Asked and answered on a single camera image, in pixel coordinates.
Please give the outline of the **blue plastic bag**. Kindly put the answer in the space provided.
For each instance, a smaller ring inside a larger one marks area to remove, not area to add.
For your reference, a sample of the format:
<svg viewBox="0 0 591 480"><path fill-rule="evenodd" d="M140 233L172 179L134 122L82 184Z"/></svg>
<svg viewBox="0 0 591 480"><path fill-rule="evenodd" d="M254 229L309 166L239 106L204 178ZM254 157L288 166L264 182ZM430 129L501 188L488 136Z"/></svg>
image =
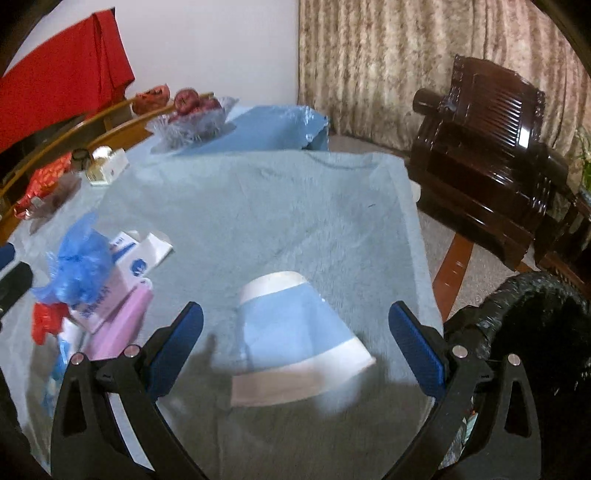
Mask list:
<svg viewBox="0 0 591 480"><path fill-rule="evenodd" d="M48 255L49 283L32 289L39 303L91 304L110 277L114 260L108 239L95 230L97 214L86 213L68 229L56 254Z"/></svg>

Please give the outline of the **red apples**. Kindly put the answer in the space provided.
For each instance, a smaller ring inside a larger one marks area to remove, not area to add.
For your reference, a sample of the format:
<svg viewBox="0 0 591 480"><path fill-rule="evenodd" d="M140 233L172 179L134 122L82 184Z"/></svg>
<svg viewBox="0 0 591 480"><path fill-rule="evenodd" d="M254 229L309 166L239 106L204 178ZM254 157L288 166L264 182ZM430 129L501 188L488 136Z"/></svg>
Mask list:
<svg viewBox="0 0 591 480"><path fill-rule="evenodd" d="M199 94L192 88L179 90L173 99L173 105L174 111L169 116L169 122L191 114L221 109L221 102L212 93Z"/></svg>

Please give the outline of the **gold tissue box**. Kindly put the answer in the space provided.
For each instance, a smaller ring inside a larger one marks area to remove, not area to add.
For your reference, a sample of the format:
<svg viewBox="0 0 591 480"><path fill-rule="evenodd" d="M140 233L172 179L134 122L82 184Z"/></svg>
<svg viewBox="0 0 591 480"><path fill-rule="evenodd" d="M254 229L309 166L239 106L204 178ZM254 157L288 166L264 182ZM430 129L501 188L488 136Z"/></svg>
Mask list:
<svg viewBox="0 0 591 480"><path fill-rule="evenodd" d="M85 175L91 186L108 186L128 165L129 161L124 149L113 150L108 146L100 146L92 152L91 162Z"/></svg>

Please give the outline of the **beige patterned curtain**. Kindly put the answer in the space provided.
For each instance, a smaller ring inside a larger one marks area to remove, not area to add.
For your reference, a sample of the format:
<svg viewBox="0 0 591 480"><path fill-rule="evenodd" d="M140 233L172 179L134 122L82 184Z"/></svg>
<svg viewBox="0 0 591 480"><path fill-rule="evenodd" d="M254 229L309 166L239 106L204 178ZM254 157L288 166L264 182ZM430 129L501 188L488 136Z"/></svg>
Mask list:
<svg viewBox="0 0 591 480"><path fill-rule="evenodd" d="M298 101L339 135L408 151L422 121L415 93L447 93L458 55L489 60L545 93L541 139L569 161L578 188L590 75L533 2L305 0L298 14Z"/></svg>

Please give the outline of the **pink face mask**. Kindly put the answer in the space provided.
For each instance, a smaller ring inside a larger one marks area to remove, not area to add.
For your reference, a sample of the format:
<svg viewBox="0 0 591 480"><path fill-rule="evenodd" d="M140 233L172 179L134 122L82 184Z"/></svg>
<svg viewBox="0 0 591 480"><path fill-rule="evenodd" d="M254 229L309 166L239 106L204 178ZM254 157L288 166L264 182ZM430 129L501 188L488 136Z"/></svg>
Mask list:
<svg viewBox="0 0 591 480"><path fill-rule="evenodd" d="M144 278L130 292L114 315L90 336L83 353L90 360L107 360L119 356L136 338L152 299L152 282Z"/></svg>

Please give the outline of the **blue plastic table cover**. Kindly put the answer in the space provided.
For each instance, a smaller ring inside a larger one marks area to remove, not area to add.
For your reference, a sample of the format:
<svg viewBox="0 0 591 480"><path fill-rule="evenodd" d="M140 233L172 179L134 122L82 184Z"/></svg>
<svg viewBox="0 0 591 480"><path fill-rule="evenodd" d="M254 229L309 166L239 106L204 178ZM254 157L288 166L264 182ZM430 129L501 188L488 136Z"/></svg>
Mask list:
<svg viewBox="0 0 591 480"><path fill-rule="evenodd" d="M274 150L328 151L329 118L308 106L235 107L215 138L166 155Z"/></svg>

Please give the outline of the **potted green flowering plant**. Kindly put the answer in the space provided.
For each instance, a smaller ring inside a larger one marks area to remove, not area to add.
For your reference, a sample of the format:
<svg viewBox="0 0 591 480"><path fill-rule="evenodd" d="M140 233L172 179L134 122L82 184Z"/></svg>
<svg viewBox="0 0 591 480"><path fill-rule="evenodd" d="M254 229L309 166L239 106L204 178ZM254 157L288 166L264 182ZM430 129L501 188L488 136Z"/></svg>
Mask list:
<svg viewBox="0 0 591 480"><path fill-rule="evenodd" d="M591 160L591 141L590 133L584 126L580 126L575 133L579 142L580 153L578 159L582 161L581 188L590 193L590 160Z"/></svg>

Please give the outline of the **dark wooden side table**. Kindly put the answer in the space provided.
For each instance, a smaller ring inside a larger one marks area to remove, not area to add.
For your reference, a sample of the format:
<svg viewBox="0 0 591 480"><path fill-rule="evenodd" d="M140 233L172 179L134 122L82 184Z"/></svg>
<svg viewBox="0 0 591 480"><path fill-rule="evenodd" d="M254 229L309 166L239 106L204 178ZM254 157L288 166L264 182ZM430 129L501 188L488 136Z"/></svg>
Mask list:
<svg viewBox="0 0 591 480"><path fill-rule="evenodd" d="M534 240L536 266L590 297L590 197L582 191L566 201L557 220L547 213Z"/></svg>

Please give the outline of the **red gold candy packet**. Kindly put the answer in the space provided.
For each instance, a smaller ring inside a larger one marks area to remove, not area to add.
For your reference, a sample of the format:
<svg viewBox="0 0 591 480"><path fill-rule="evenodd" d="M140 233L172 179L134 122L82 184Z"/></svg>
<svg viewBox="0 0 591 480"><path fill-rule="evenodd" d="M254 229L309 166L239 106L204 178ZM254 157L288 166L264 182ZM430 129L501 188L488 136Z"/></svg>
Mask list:
<svg viewBox="0 0 591 480"><path fill-rule="evenodd" d="M25 194L15 203L14 216L24 220L45 203L45 199L57 188L60 178L72 169L72 153L68 152L53 162L35 170Z"/></svg>

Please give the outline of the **wooden sideboard cabinet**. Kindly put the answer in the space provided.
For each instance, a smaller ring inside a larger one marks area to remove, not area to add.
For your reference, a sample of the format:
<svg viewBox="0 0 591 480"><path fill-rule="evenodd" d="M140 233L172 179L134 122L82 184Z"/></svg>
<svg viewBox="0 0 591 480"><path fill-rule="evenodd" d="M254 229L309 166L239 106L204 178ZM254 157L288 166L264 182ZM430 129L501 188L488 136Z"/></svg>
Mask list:
<svg viewBox="0 0 591 480"><path fill-rule="evenodd" d="M26 155L1 178L1 244L4 245L20 220L13 214L13 204L24 195L33 172L77 148L93 151L99 146L128 150L145 140L151 133L145 129L149 120L171 113L172 101L143 115L134 115L132 99L113 105L89 119L75 117L57 130L47 141Z"/></svg>

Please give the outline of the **red plastic bag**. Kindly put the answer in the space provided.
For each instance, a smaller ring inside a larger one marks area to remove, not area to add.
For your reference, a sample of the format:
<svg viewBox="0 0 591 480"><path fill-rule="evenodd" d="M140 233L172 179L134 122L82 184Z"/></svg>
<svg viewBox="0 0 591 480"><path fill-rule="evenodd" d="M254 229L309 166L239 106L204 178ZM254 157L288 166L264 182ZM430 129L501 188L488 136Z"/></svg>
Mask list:
<svg viewBox="0 0 591 480"><path fill-rule="evenodd" d="M35 303L32 311L31 337L35 344L43 345L47 335L58 335L62 331L63 319L69 316L64 303Z"/></svg>

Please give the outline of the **red cloth drape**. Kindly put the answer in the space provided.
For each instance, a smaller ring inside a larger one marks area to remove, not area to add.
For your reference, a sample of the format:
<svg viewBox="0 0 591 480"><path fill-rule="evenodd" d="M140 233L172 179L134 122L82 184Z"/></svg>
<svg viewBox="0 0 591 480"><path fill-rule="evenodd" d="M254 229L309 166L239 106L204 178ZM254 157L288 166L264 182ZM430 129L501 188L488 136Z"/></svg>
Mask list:
<svg viewBox="0 0 591 480"><path fill-rule="evenodd" d="M93 13L42 43L1 78L1 149L121 101L134 80L114 11Z"/></svg>

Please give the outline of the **glass candy dish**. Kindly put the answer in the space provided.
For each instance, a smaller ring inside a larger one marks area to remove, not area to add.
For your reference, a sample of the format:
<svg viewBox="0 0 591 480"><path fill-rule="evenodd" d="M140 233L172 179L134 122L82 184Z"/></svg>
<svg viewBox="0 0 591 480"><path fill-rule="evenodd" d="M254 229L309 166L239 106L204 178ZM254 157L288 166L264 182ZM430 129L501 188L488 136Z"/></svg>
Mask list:
<svg viewBox="0 0 591 480"><path fill-rule="evenodd" d="M66 173L58 179L51 193L43 198L35 196L24 206L15 205L13 213L16 218L28 221L29 233L34 234L76 195L80 187L80 176L77 173Z"/></svg>

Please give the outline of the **white blue tissue pack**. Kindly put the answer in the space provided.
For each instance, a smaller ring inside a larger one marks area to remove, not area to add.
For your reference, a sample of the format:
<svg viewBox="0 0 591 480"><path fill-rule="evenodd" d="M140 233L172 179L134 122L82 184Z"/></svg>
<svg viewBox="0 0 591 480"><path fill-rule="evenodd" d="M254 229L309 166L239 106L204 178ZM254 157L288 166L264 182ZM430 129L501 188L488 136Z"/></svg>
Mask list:
<svg viewBox="0 0 591 480"><path fill-rule="evenodd" d="M121 231L110 240L109 251L114 266L96 301L70 308L73 320L89 333L95 333L112 316L142 279L172 251L172 244L161 232L150 232L141 238L136 231Z"/></svg>

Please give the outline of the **glass fruit bowl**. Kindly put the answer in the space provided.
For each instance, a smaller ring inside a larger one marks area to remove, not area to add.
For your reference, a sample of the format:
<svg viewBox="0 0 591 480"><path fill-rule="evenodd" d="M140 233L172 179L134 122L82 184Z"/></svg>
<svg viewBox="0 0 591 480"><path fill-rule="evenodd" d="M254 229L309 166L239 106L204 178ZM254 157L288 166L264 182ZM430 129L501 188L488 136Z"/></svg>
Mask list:
<svg viewBox="0 0 591 480"><path fill-rule="evenodd" d="M224 127L228 115L238 104L238 99L222 97L221 107L198 110L185 116L175 112L162 114L149 120L145 130L157 140L153 151L171 152L188 146L205 143L216 137Z"/></svg>

